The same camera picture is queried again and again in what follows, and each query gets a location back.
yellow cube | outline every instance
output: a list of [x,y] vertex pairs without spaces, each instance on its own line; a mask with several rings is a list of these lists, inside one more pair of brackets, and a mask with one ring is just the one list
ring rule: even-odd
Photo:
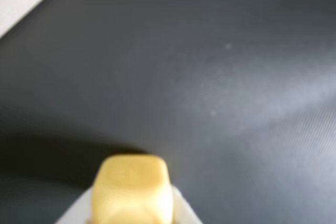
[[172,224],[167,165],[152,155],[117,155],[103,162],[93,184],[93,224]]

dark gray surface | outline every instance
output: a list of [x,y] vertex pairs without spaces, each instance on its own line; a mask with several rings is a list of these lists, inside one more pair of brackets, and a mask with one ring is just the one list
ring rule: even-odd
[[[335,15],[336,0],[46,0],[0,41],[0,171],[66,195],[139,148],[205,223],[334,223]],[[5,223],[59,213],[0,189]]]

black mat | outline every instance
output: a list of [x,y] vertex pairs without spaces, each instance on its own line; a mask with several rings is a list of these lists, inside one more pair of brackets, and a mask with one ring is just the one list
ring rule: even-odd
[[0,40],[0,223],[148,152],[205,223],[336,221],[336,0],[45,0]]

yellow block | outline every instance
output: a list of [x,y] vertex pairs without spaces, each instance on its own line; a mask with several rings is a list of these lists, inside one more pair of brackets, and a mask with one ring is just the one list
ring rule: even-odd
[[167,165],[152,155],[117,155],[103,162],[93,184],[93,224],[172,224]]

white plastic base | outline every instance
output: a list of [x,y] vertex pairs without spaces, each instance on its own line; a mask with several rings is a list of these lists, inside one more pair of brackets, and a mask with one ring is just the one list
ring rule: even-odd
[[[172,186],[174,224],[202,224],[180,191]],[[55,224],[91,224],[91,188],[83,193]]]

